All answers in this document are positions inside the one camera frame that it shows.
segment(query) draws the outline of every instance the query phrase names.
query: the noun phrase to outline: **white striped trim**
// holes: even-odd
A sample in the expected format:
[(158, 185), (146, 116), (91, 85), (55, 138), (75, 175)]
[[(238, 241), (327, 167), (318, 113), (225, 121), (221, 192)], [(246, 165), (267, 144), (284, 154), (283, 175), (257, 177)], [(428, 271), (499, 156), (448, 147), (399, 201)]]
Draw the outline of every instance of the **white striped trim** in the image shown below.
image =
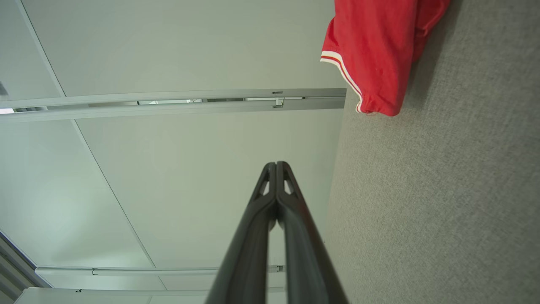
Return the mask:
[[(331, 57), (332, 59), (322, 58), (322, 56)], [(353, 90), (356, 92), (356, 94), (360, 98), (360, 101), (358, 101), (358, 104), (356, 105), (356, 112), (362, 113), (362, 111), (360, 111), (360, 106), (362, 105), (362, 91), (360, 91), (360, 88), (358, 87), (358, 85), (356, 85), (356, 83), (350, 76), (349, 72), (347, 71), (347, 68), (345, 67), (345, 64), (343, 63), (343, 58), (341, 58), (341, 55), (333, 51), (322, 51), (321, 62), (331, 63), (337, 67), (343, 79), (347, 81), (347, 83), (353, 88)]]

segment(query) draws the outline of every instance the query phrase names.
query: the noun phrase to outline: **red garment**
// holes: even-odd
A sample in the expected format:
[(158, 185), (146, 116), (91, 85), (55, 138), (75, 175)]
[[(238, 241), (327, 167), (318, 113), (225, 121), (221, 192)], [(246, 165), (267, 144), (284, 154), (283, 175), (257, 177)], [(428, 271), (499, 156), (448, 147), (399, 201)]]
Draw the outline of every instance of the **red garment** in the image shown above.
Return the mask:
[(321, 62), (360, 97), (359, 113), (399, 114), (410, 67), (450, 0), (335, 0)]

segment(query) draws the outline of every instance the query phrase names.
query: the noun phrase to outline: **gray fabric surface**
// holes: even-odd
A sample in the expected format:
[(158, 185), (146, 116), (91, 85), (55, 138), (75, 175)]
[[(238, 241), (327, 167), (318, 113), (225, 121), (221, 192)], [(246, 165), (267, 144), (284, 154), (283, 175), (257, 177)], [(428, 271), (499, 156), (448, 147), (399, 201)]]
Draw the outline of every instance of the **gray fabric surface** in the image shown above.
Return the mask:
[(349, 90), (326, 244), (352, 303), (540, 302), (537, 1), (453, 1), (396, 117)]

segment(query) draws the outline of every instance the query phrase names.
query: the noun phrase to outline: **red cloth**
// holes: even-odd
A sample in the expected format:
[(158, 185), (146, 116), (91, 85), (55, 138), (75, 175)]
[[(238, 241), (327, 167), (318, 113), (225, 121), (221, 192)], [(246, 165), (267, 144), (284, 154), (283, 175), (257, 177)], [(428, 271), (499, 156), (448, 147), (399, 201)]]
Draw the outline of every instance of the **red cloth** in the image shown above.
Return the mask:
[(410, 67), (450, 0), (335, 0), (321, 62), (360, 97), (359, 113), (399, 114)]

